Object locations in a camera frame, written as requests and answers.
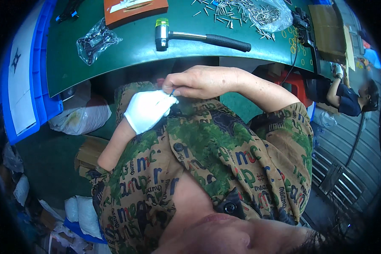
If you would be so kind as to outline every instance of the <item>worker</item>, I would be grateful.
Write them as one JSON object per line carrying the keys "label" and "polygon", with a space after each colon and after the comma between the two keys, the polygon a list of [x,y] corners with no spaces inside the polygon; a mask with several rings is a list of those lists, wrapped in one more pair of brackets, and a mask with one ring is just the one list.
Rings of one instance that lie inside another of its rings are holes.
{"label": "worker", "polygon": [[375,111],[378,109],[378,87],[375,81],[369,79],[358,90],[357,95],[347,79],[343,80],[344,65],[335,64],[335,80],[330,85],[325,79],[316,80],[316,95],[309,93],[309,98],[315,102],[333,106],[340,113],[348,116],[358,116],[361,112]]}
{"label": "worker", "polygon": [[[313,132],[293,94],[208,66],[152,89],[117,91],[117,128],[87,174],[112,253],[292,253],[322,241],[296,226],[311,188]],[[265,113],[245,124],[212,99],[227,92]]]}

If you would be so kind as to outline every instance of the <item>patterned shirt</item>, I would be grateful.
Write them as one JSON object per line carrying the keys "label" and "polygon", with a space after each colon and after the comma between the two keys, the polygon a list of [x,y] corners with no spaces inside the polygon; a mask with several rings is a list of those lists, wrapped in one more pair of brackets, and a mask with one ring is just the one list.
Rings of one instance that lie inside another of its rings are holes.
{"label": "patterned shirt", "polygon": [[[157,89],[132,83],[116,92],[117,123],[131,96]],[[112,253],[149,253],[175,215],[184,168],[218,212],[297,225],[312,181],[305,106],[294,103],[245,124],[216,99],[178,98],[151,130],[128,144],[114,170],[88,172],[93,205]]]}

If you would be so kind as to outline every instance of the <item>lips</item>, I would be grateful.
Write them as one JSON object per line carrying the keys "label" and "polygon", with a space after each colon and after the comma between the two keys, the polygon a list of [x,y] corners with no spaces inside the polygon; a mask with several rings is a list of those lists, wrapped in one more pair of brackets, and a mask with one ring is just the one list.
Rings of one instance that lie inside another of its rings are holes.
{"label": "lips", "polygon": [[237,220],[237,219],[239,219],[239,218],[225,214],[225,213],[212,213],[212,214],[209,214],[208,216],[205,216],[202,219],[200,219],[198,222],[196,222],[192,226],[192,228],[200,226],[204,223],[211,222],[211,221]]}

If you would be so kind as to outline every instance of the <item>shirt button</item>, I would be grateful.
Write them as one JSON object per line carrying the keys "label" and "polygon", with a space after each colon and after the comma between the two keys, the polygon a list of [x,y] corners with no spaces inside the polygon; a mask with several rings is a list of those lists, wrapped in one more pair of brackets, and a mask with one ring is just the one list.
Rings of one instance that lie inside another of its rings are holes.
{"label": "shirt button", "polygon": [[181,143],[175,143],[173,145],[173,149],[177,152],[180,152],[184,149],[184,145],[182,145]]}
{"label": "shirt button", "polygon": [[227,203],[224,206],[224,211],[226,211],[226,213],[233,213],[235,210],[236,210],[236,205],[233,203]]}

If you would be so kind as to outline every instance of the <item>black cable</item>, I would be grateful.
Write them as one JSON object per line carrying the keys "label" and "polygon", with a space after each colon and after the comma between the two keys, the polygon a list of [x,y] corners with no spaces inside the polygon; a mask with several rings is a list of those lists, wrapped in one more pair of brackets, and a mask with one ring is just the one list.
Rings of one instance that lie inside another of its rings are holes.
{"label": "black cable", "polygon": [[296,42],[296,39],[295,39],[295,60],[293,61],[291,69],[289,70],[288,74],[285,76],[284,81],[281,82],[280,86],[282,86],[284,84],[285,80],[288,78],[289,74],[291,73],[292,69],[294,68],[297,56],[298,56],[298,43]]}

